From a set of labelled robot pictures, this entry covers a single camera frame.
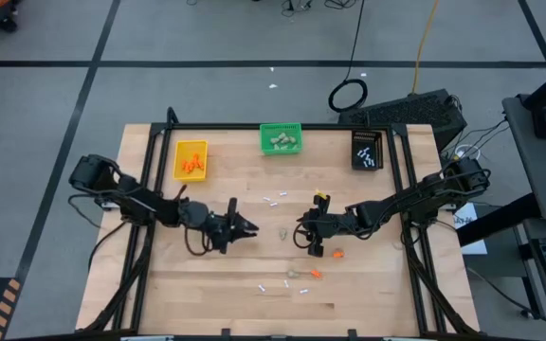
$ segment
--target wooden tabletop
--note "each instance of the wooden tabletop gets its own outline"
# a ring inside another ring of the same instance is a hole
[[[149,125],[127,125],[121,141],[118,163],[122,171],[136,178],[140,177],[148,131]],[[209,142],[208,177],[203,183],[189,184],[184,195],[219,214],[227,212],[230,197],[237,197],[239,212],[260,232],[257,238],[230,244],[225,256],[211,252],[194,257],[185,248],[183,228],[158,224],[140,333],[216,335],[231,328],[234,335],[340,336],[348,329],[357,329],[360,336],[418,334],[397,215],[367,241],[352,236],[324,240],[325,253],[320,259],[298,249],[291,238],[296,220],[313,207],[316,188],[332,197],[331,213],[395,193],[385,136],[384,169],[370,172],[350,167],[350,131],[303,131],[300,154],[265,157],[257,130],[174,130],[163,182],[166,198],[173,198],[181,186],[172,179],[173,146],[178,140],[189,139]],[[419,180],[440,169],[429,126],[409,126],[409,141]],[[406,186],[397,137],[395,144]],[[159,146],[155,147],[150,187],[155,181]],[[281,197],[282,191],[287,196]],[[263,197],[279,204],[271,207]],[[452,224],[449,213],[440,212],[440,220]],[[118,212],[104,213],[99,238],[118,222]],[[281,229],[288,233],[284,241]],[[122,229],[94,257],[78,328],[88,325],[117,290],[129,231],[129,227]],[[200,247],[199,236],[190,231],[194,249]],[[478,329],[456,233],[433,225],[429,241],[440,289],[467,324]],[[332,257],[336,248],[344,250],[344,258]],[[311,276],[314,269],[323,274],[321,279]],[[288,270],[299,272],[300,277],[288,278]],[[285,288],[285,279],[290,288]],[[264,293],[259,285],[266,289]],[[309,292],[301,295],[300,289]],[[428,327],[434,331],[430,296],[424,287],[423,296]],[[129,326],[134,298],[134,293],[128,296],[124,326]]]

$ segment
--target yellow cable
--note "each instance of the yellow cable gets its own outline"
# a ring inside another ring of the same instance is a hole
[[[414,67],[414,83],[412,84],[412,92],[411,92],[412,94],[416,93],[416,85],[418,84],[418,65],[421,62],[421,53],[423,52],[423,45],[425,44],[425,40],[427,39],[428,32],[431,29],[431,23],[433,23],[433,17],[435,16],[435,10],[437,9],[438,3],[439,3],[439,0],[435,0],[435,3],[433,3],[433,9],[431,10],[431,14],[428,17],[427,27],[425,28],[423,39],[421,39],[421,44],[418,46],[418,55],[416,56],[416,66]]]

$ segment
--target green object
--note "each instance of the green object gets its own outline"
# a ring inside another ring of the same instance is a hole
[[[281,149],[282,143],[277,145],[279,149],[275,149],[275,144],[271,143],[271,138],[278,138],[281,133],[285,133],[288,137],[296,138],[296,143],[286,143],[287,149]],[[300,123],[266,123],[261,124],[261,150],[265,155],[283,155],[300,153],[302,151],[302,128]]]

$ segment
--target black floor stripe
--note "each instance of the black floor stripe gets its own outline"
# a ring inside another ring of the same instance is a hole
[[[534,14],[532,14],[532,11],[530,10],[530,6],[528,6],[528,3],[526,0],[518,0],[519,6],[521,7],[521,11],[523,11],[523,15],[526,17],[526,21],[528,22],[528,26],[530,27],[530,30],[532,30],[532,34],[535,36],[535,40],[537,41],[538,48],[540,49],[540,52],[542,53],[542,56],[545,58],[546,61],[546,42],[545,38],[543,38],[542,33],[540,32],[540,28],[538,27],[537,20],[535,19]]]
[[[225,68],[225,67],[348,67],[349,61],[0,61],[0,67]],[[413,68],[411,61],[354,61],[354,67]],[[422,68],[532,69],[546,62],[424,61]]]
[[[113,0],[111,8],[109,9],[109,14],[106,17],[104,22],[104,27],[102,28],[102,33],[100,34],[99,42],[94,51],[94,56],[92,57],[92,62],[83,81],[82,90],[80,91],[77,102],[75,103],[75,109],[69,120],[68,126],[66,127],[66,133],[64,133],[63,143],[61,148],[58,151],[58,156],[56,156],[56,162],[54,163],[54,169],[49,176],[47,181],[47,186],[45,187],[45,194],[42,198],[42,202],[39,205],[39,210],[37,211],[37,216],[33,222],[33,227],[30,230],[28,235],[27,245],[23,251],[22,258],[18,264],[18,269],[16,270],[16,278],[24,284],[30,265],[33,262],[35,252],[37,251],[37,244],[41,239],[42,232],[44,231],[44,225],[46,224],[47,214],[52,206],[52,201],[54,200],[54,194],[56,193],[56,188],[61,180],[63,174],[64,164],[66,163],[66,158],[68,153],[71,150],[71,145],[73,139],[75,138],[75,133],[77,132],[77,127],[80,124],[80,119],[82,118],[83,107],[87,101],[90,89],[92,88],[92,82],[96,76],[96,71],[98,70],[98,61],[102,57],[102,52],[106,45],[106,41],[109,38],[111,33],[111,26],[115,21],[115,16],[118,12],[120,0]]]
[[[90,67],[90,61],[0,61],[0,67]]]

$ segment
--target white paper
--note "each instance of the white paper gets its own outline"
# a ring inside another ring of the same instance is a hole
[[[465,204],[461,209],[454,214],[454,226],[459,229],[472,221],[478,219],[477,213],[475,213],[475,207],[471,203]],[[467,246],[461,248],[463,255],[487,255],[488,250],[485,248],[485,242],[478,241],[473,242]]]

